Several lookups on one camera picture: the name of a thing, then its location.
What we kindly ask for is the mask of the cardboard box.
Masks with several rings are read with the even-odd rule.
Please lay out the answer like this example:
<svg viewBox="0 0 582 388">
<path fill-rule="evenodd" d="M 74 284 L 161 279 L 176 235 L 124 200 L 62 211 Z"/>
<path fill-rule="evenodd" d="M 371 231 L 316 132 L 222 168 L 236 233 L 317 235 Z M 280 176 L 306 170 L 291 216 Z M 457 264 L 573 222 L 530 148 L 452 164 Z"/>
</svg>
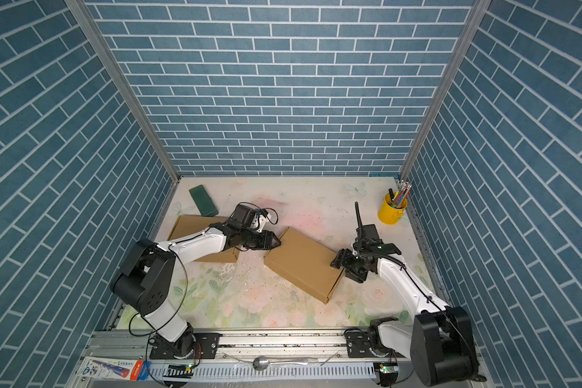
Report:
<svg viewBox="0 0 582 388">
<path fill-rule="evenodd" d="M 176 252 L 183 262 L 236 263 L 239 251 L 230 247 L 226 249 L 221 232 L 210 228 L 213 224 L 222 224 L 225 221 L 226 218 L 220 217 L 179 216 L 167 239 L 168 242 L 174 243 L 171 250 Z"/>
<path fill-rule="evenodd" d="M 265 255 L 264 264 L 302 291 L 328 304 L 344 277 L 342 268 L 331 266 L 337 253 L 290 227 L 280 240 L 281 246 Z"/>
</svg>

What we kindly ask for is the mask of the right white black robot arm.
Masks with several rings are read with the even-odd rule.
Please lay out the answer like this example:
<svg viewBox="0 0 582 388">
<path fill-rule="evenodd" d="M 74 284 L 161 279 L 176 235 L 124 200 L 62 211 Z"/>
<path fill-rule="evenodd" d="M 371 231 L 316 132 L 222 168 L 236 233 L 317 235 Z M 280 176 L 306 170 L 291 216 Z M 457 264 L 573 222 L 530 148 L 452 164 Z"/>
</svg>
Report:
<svg viewBox="0 0 582 388">
<path fill-rule="evenodd" d="M 370 323 L 372 349 L 379 354 L 398 352 L 412 362 L 427 387 L 454 381 L 484 383 L 468 313 L 451 307 L 431 291 L 407 266 L 401 250 L 384 243 L 375 225 L 360 224 L 350 249 L 340 250 L 331 266 L 361 284 L 377 274 L 399 294 L 411 316 L 407 326 L 398 318 Z"/>
</svg>

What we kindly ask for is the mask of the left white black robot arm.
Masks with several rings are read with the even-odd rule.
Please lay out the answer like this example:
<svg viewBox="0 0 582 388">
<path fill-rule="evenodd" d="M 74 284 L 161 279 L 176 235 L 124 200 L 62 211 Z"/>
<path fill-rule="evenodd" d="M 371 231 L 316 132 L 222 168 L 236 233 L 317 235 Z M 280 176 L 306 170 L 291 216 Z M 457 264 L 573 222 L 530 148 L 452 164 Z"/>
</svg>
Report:
<svg viewBox="0 0 582 388">
<path fill-rule="evenodd" d="M 197 345 L 192 325 L 171 303 L 175 268 L 187 276 L 188 264 L 236 247 L 269 252 L 281 246 L 275 233 L 265 229 L 276 224 L 272 218 L 277 217 L 275 210 L 241 202 L 226 221 L 211 223 L 201 231 L 163 242 L 142 239 L 117 270 L 110 289 L 136 310 L 151 327 L 150 335 L 170 351 L 171 357 L 194 356 Z"/>
</svg>

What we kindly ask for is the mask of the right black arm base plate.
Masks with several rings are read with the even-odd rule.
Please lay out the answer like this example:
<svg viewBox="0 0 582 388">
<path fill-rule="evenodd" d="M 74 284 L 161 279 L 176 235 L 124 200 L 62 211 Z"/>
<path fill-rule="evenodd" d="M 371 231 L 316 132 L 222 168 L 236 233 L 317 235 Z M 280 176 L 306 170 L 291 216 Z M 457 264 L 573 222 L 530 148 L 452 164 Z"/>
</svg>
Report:
<svg viewBox="0 0 582 388">
<path fill-rule="evenodd" d="M 402 353 L 387 349 L 360 328 L 349 328 L 343 332 L 348 358 L 405 358 Z"/>
</svg>

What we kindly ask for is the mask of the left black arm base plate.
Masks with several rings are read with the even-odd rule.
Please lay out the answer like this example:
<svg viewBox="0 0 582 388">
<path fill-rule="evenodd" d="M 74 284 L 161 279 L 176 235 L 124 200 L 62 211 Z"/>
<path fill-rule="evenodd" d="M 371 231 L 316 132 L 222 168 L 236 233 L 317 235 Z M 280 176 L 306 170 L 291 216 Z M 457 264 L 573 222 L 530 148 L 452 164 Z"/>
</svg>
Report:
<svg viewBox="0 0 582 388">
<path fill-rule="evenodd" d="M 155 335 L 149 341 L 151 347 L 149 357 L 152 360 L 209 360 L 216 357 L 220 333 L 183 334 L 175 342 L 170 342 L 160 335 Z"/>
</svg>

